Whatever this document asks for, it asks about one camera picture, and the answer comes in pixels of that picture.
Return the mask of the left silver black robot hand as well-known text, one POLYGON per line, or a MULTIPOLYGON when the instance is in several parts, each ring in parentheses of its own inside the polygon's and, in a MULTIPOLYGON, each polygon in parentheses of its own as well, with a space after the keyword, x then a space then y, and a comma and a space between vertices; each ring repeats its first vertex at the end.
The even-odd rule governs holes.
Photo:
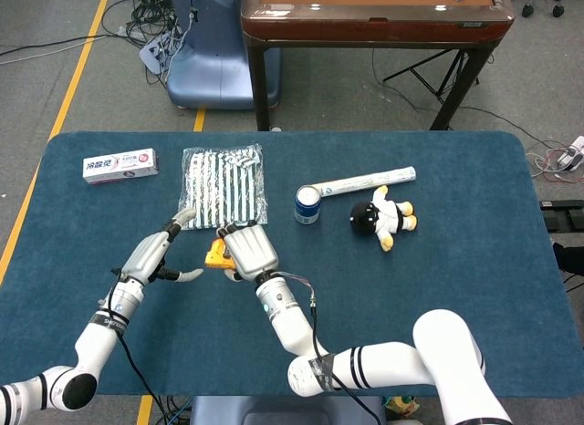
POLYGON ((159 232, 143 238, 135 247, 124 266, 112 268, 111 272, 122 282, 134 279, 142 285, 148 285, 156 279, 176 283, 191 282, 202 273, 202 268, 181 272, 165 267, 165 255, 175 237, 183 227, 195 217, 191 207, 178 211, 159 232))

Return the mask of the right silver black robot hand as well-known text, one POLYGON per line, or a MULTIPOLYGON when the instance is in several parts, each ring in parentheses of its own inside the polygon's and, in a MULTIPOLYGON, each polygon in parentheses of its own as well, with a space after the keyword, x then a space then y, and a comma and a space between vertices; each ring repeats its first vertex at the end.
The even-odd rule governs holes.
POLYGON ((275 271, 279 260, 261 224, 250 221, 246 226, 237 227, 230 223, 217 230, 235 267, 229 267, 224 274, 232 282, 255 281, 258 276, 275 271))

